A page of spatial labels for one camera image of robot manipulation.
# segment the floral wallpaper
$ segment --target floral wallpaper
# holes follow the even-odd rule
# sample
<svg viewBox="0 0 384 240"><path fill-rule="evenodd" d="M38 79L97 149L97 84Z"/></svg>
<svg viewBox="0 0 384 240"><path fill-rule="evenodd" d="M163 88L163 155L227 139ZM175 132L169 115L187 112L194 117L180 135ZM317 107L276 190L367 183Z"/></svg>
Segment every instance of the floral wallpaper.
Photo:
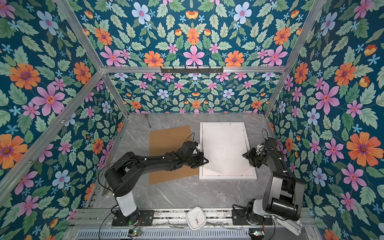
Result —
<svg viewBox="0 0 384 240"><path fill-rule="evenodd" d="M384 239L383 6L329 0L269 115L326 240Z"/></svg>
<svg viewBox="0 0 384 240"><path fill-rule="evenodd" d="M1 179L94 68L52 1L1 0L0 39Z"/></svg>
<svg viewBox="0 0 384 240"><path fill-rule="evenodd" d="M97 0L76 15L106 66L276 66L313 2Z"/></svg>
<svg viewBox="0 0 384 240"><path fill-rule="evenodd" d="M0 239L62 239L76 209L85 207L123 120L100 81L3 203Z"/></svg>
<svg viewBox="0 0 384 240"><path fill-rule="evenodd" d="M128 111L262 113L280 75L275 73L111 75Z"/></svg>

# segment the white plastic device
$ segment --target white plastic device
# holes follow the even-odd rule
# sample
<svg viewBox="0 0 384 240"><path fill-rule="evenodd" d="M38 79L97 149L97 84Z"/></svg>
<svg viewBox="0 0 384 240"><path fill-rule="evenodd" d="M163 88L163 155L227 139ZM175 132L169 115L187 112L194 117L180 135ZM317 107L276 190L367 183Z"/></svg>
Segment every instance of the white plastic device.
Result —
<svg viewBox="0 0 384 240"><path fill-rule="evenodd" d="M201 229L207 223L207 218L200 207L195 207L187 212L185 220L192 231Z"/></svg>

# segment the pink flower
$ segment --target pink flower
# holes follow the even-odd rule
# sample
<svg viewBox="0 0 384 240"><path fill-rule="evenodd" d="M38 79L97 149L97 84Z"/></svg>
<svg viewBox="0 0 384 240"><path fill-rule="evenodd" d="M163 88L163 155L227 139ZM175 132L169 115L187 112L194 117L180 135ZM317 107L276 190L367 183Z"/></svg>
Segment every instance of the pink flower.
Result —
<svg viewBox="0 0 384 240"><path fill-rule="evenodd" d="M176 51L178 51L179 49L176 47L176 44L169 44L169 46L167 47L168 50L169 50L169 53L174 53L176 54Z"/></svg>
<svg viewBox="0 0 384 240"><path fill-rule="evenodd" d="M288 92L291 90L291 87L293 87L293 77L288 77L287 80L285 80L285 90L287 90Z"/></svg>
<svg viewBox="0 0 384 240"><path fill-rule="evenodd" d="M180 82L180 80L177 82L177 83L175 83L175 88L177 88L177 90L180 90L180 89L184 89L184 84L182 84L181 82Z"/></svg>
<svg viewBox="0 0 384 240"><path fill-rule="evenodd" d="M297 117L297 115L299 115L299 108L297 108L296 106L293 107L292 109L292 115L294 117Z"/></svg>
<svg viewBox="0 0 384 240"><path fill-rule="evenodd" d="M318 91L319 89L322 90L324 84L325 81L323 81L323 77L321 77L320 79L316 79L316 83L314 85L316 87L316 91Z"/></svg>
<svg viewBox="0 0 384 240"><path fill-rule="evenodd" d="M126 63L126 61L124 59L119 58L120 57L120 51L119 50L114 50L112 53L112 50L107 46L104 46L104 50L106 51L106 53L101 52L100 55L104 58L108 58L108 60L107 60L108 66L115 65L117 67L120 67L121 66L120 63Z"/></svg>
<svg viewBox="0 0 384 240"><path fill-rule="evenodd" d="M247 73L235 73L235 78L238 78L239 81L241 81L243 78L246 78L247 77Z"/></svg>
<svg viewBox="0 0 384 240"><path fill-rule="evenodd" d="M211 3L215 2L216 5L219 5L220 0L210 0Z"/></svg>
<svg viewBox="0 0 384 240"><path fill-rule="evenodd" d="M210 90L217 88L216 83L213 83L212 81L208 83L207 86L208 86L207 88Z"/></svg>
<svg viewBox="0 0 384 240"><path fill-rule="evenodd" d="M203 65L203 61L200 58L204 57L205 53L197 52L197 47L195 45L192 45L190 50L191 50L191 53L188 53L188 52L183 53L184 57L189 58L185 62L185 64L187 66L192 65L192 63L193 63L193 66L196 66L196 64Z"/></svg>
<svg viewBox="0 0 384 240"><path fill-rule="evenodd" d="M166 6L167 5L167 2L173 2L173 0L163 0L163 4Z"/></svg>
<svg viewBox="0 0 384 240"><path fill-rule="evenodd" d="M341 170L343 174L346 176L344 178L344 183L345 184L350 184L352 182L352 188L357 191L359 190L359 186L365 187L367 184L366 182L359 178L363 175L364 171L362 169L358 169L355 171L355 168L353 167L352 164L348 164L348 170L343 168Z"/></svg>
<svg viewBox="0 0 384 240"><path fill-rule="evenodd" d="M131 53L127 52L127 50L120 50L120 57L124 57L125 60L131 59L130 55Z"/></svg>
<svg viewBox="0 0 384 240"><path fill-rule="evenodd" d="M155 73L143 73L143 78L144 79L147 79L148 78L148 80L150 81L150 82L152 82L152 79L156 79L156 77L155 77Z"/></svg>
<svg viewBox="0 0 384 240"><path fill-rule="evenodd" d="M257 58L261 58L261 59L264 59L264 57L268 56L267 50L264 50L263 48L257 54L258 54Z"/></svg>
<svg viewBox="0 0 384 240"><path fill-rule="evenodd" d="M60 143L61 147L59 147L59 151L61 151L61 154L65 154L65 152L70 152L70 147L72 144L70 144L68 141L66 142L61 142Z"/></svg>
<svg viewBox="0 0 384 240"><path fill-rule="evenodd" d="M76 215L77 215L77 214L76 214L76 209L73 209L72 211L69 211L67 220L68 220L68 221L72 220L73 218L76 217Z"/></svg>
<svg viewBox="0 0 384 240"><path fill-rule="evenodd" d="M276 52L273 51L273 49L268 50L268 58L265 58L263 60L263 63L269 63L268 66L274 66L275 63L276 65L281 65L283 64L283 60L280 58L285 57L288 52L281 52L283 50L283 45L280 45L276 48Z"/></svg>
<svg viewBox="0 0 384 240"><path fill-rule="evenodd" d="M53 144L50 143L48 146L45 148L44 152L39 156L39 162L44 162L45 157L52 157L52 152L49 151L53 148Z"/></svg>
<svg viewBox="0 0 384 240"><path fill-rule="evenodd" d="M329 85L327 83L323 86L323 93L317 92L316 98L320 100L316 104L316 109L322 109L324 106L324 113L328 115L329 111L331 110L331 107L329 105L332 105L334 107L340 105L340 102L337 98L332 98L335 96L339 91L339 86L333 87L331 90L329 90Z"/></svg>
<svg viewBox="0 0 384 240"><path fill-rule="evenodd" d="M93 117L95 114L94 114L94 109L92 109L92 107L88 107L88 108L85 108L85 110L87 111L85 114L89 117L89 118L91 118L91 117Z"/></svg>
<svg viewBox="0 0 384 240"><path fill-rule="evenodd" d="M146 82L139 81L139 87L145 90L148 87L148 85Z"/></svg>
<svg viewBox="0 0 384 240"><path fill-rule="evenodd" d="M86 98L85 98L85 102L87 103L88 101L91 101L91 102L93 102L93 96L94 96L95 94L93 93L93 92L90 92L89 94L88 94L88 96L86 96Z"/></svg>
<svg viewBox="0 0 384 240"><path fill-rule="evenodd" d="M336 145L336 140L334 138L332 138L331 144L329 144L329 142L326 142L325 146L326 146L326 148L329 149L325 152L325 155L327 155L327 156L332 155L332 161L333 162L336 162L337 157L340 159L344 159L344 155L341 152L339 152L343 149L344 145L342 145L341 143Z"/></svg>
<svg viewBox="0 0 384 240"><path fill-rule="evenodd" d="M311 152L314 152L315 154L317 154L317 151L320 150L319 141L315 141L314 139L312 139L312 143L310 143L310 147L311 147Z"/></svg>
<svg viewBox="0 0 384 240"><path fill-rule="evenodd" d="M10 17L12 19L15 19L15 16L12 12L15 11L15 8L11 5L7 5L7 0L0 0L0 16L2 18Z"/></svg>
<svg viewBox="0 0 384 240"><path fill-rule="evenodd" d="M101 156L100 161L99 161L99 163L98 163L98 167L99 167L99 169L102 169L102 168L103 168L103 166L104 166L104 162L105 162L105 160L107 159L110 150L111 150L111 145L110 145L110 144L107 145L106 149L103 149L103 154L104 154L104 155Z"/></svg>
<svg viewBox="0 0 384 240"><path fill-rule="evenodd" d="M209 50L212 51L212 54L214 54L214 53L218 53L219 49L220 47L217 45L217 43L215 43L215 45L211 44L211 48Z"/></svg>
<svg viewBox="0 0 384 240"><path fill-rule="evenodd" d="M370 10L375 6L375 4L371 0L361 0L360 1L361 6L357 6L353 11L356 13L355 17L353 20L356 20L359 18L364 18L365 15L367 14L367 10Z"/></svg>
<svg viewBox="0 0 384 240"><path fill-rule="evenodd" d="M291 162L290 164L291 166L289 167L291 169L292 172L295 172L296 171L296 166L293 162Z"/></svg>
<svg viewBox="0 0 384 240"><path fill-rule="evenodd" d="M300 97L303 95L300 91L301 91L301 87L299 88L295 87L295 91L292 93L293 101L298 102L300 100Z"/></svg>
<svg viewBox="0 0 384 240"><path fill-rule="evenodd" d="M32 119L34 119L35 115L40 115L40 112L37 111L39 109L39 106L34 106L31 102L28 103L28 106L23 105L22 108L25 110L23 112L24 116L29 115Z"/></svg>
<svg viewBox="0 0 384 240"><path fill-rule="evenodd" d="M65 85L64 83L63 83L63 79L62 78L55 78L55 81L54 82L52 82L53 83L53 85L55 85L56 86L56 90L59 90L60 89L60 91L64 91L64 88L67 86L67 85Z"/></svg>
<svg viewBox="0 0 384 240"><path fill-rule="evenodd" d="M229 75L231 73L221 73L219 75L216 76L216 79L220 79L220 82L222 83L224 80L228 80L229 79Z"/></svg>
<svg viewBox="0 0 384 240"><path fill-rule="evenodd" d="M170 82L171 79L175 79L175 76L172 75L172 73L160 73L161 80L167 80L167 82Z"/></svg>
<svg viewBox="0 0 384 240"><path fill-rule="evenodd" d="M357 211L357 208L355 204L357 203L356 199L351 198L351 195L349 192L347 192L345 195L341 194L342 200L340 201L341 204L345 205L345 208L350 211L351 209L354 211Z"/></svg>
<svg viewBox="0 0 384 240"><path fill-rule="evenodd" d="M252 87L251 80L249 80L248 82L245 81L243 87L245 87L245 89Z"/></svg>
<svg viewBox="0 0 384 240"><path fill-rule="evenodd" d="M39 204L35 203L39 200L39 197L36 196L32 199L32 196L29 195L26 197L25 202L19 204L20 212L19 217L25 213L25 215L29 216L32 213L32 209L39 207Z"/></svg>
<svg viewBox="0 0 384 240"><path fill-rule="evenodd" d="M52 83L48 84L47 90L48 92L42 87L37 87L37 92L42 97L34 97L31 102L39 106L44 105L41 110L43 116L49 115L51 113L51 109L55 113L59 114L64 109L64 104L59 102L59 100L63 100L65 94L56 93L55 86Z"/></svg>
<svg viewBox="0 0 384 240"><path fill-rule="evenodd" d="M355 118L355 116L356 116L356 113L357 114L362 114L362 111L360 110L360 108L362 107L362 103L359 103L358 104L358 102L355 100L355 101L353 101L353 103L352 104L347 104L347 107L349 108L348 110L347 110L347 114L351 114L351 116L353 117L353 118Z"/></svg>
<svg viewBox="0 0 384 240"><path fill-rule="evenodd" d="M19 184L15 188L15 194L19 195L25 187L33 187L33 181L30 180L31 178L36 177L37 171L33 171L25 175L19 182Z"/></svg>
<svg viewBox="0 0 384 240"><path fill-rule="evenodd" d="M103 81L102 80L100 80L98 83L97 83L97 85L96 85L96 90L98 91L98 92L100 92L100 90L103 90L104 88L103 88Z"/></svg>

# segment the brown board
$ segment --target brown board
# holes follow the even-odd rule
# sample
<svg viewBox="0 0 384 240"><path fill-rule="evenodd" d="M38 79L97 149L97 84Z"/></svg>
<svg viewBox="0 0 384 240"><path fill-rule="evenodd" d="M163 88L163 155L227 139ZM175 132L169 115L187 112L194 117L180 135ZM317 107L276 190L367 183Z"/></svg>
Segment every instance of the brown board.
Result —
<svg viewBox="0 0 384 240"><path fill-rule="evenodd" d="M189 126L168 128L149 133L149 155L159 156L166 152L177 151L191 134ZM149 173L149 184L171 181L199 174L199 169L183 166L175 171L157 171Z"/></svg>

